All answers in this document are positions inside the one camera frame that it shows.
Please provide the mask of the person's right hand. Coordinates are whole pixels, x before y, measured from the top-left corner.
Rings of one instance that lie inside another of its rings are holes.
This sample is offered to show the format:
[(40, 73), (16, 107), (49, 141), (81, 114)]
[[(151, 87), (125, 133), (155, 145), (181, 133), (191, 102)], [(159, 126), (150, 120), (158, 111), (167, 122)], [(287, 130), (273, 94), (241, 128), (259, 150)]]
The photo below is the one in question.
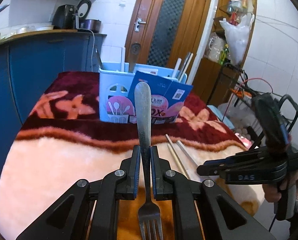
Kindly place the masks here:
[(296, 202), (295, 202), (295, 211), (298, 212), (298, 170), (291, 173), (290, 179), (284, 181), (280, 185), (280, 189), (278, 190), (275, 185), (263, 184), (262, 188), (265, 194), (265, 199), (269, 203), (276, 203), (282, 197), (282, 191), (286, 189), (288, 185), (289, 188), (296, 186)]

